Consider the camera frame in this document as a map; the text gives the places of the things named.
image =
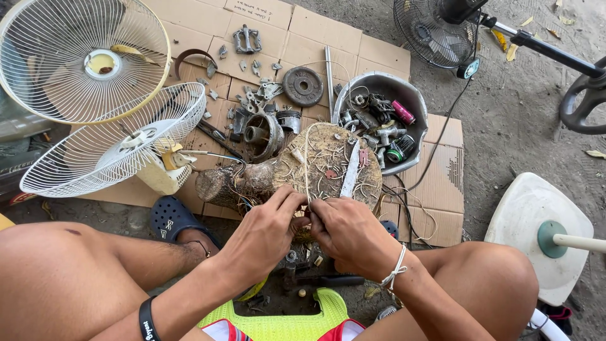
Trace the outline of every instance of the red shorts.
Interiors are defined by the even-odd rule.
[[[318,341],[352,341],[353,338],[358,336],[363,330],[364,327],[360,323],[348,319],[327,331]],[[232,325],[231,322],[225,319],[207,325],[202,328],[202,331],[212,337],[215,341],[253,341]]]

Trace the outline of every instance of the weight plate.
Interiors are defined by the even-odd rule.
[[[282,81],[284,93],[295,104],[311,107],[320,102],[324,94],[324,85],[320,76],[308,67],[290,69]]]

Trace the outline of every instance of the fan guard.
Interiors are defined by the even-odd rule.
[[[115,112],[132,110],[144,98],[150,97],[137,98]],[[200,83],[163,88],[133,115],[84,126],[57,143],[25,173],[21,190],[45,197],[75,197],[125,180],[149,157],[160,156],[158,149],[174,147],[185,138],[200,122],[205,107]]]
[[[116,44],[159,66],[112,52]],[[60,123],[132,114],[160,91],[170,60],[166,31],[139,0],[22,0],[0,22],[0,84],[29,111]]]
[[[459,67],[476,48],[476,25],[445,22],[438,14],[438,0],[395,0],[393,19],[411,53],[433,66]]]

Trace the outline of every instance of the black wristband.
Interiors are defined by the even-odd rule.
[[[139,308],[139,328],[145,341],[160,341],[152,321],[152,300],[155,298],[156,296],[151,296]]]

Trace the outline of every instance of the human hand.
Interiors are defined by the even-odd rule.
[[[339,272],[381,282],[396,267],[402,245],[368,207],[348,197],[316,199],[310,204],[311,236],[335,259]],[[407,252],[402,265],[411,258]]]
[[[307,196],[290,185],[281,186],[264,204],[253,207],[216,257],[238,276],[244,288],[263,280],[286,256],[297,229],[308,217],[293,218]]]

